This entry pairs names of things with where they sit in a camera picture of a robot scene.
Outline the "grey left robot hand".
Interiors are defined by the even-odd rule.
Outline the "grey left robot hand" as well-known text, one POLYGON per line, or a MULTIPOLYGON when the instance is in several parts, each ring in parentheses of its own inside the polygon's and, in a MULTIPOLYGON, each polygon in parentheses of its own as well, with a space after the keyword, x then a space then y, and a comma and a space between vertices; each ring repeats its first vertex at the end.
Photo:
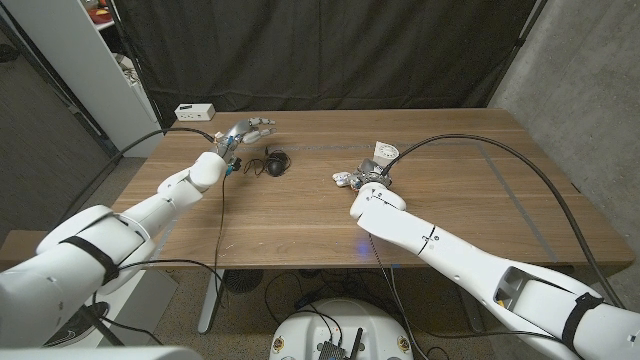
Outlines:
POLYGON ((262 117, 241 120, 225 133, 216 135, 214 153, 228 162, 240 144, 251 144, 277 132, 276 122, 262 117))

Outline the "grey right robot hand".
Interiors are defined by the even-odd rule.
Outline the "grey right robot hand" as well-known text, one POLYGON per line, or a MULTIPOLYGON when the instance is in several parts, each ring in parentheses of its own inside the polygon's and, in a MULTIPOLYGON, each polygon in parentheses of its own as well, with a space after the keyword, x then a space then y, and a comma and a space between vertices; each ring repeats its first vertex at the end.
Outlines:
POLYGON ((379 183, 389 188, 392 179, 389 175, 383 175, 384 168, 371 159, 365 158, 356 170, 347 176, 347 184, 358 191, 368 183, 379 183))

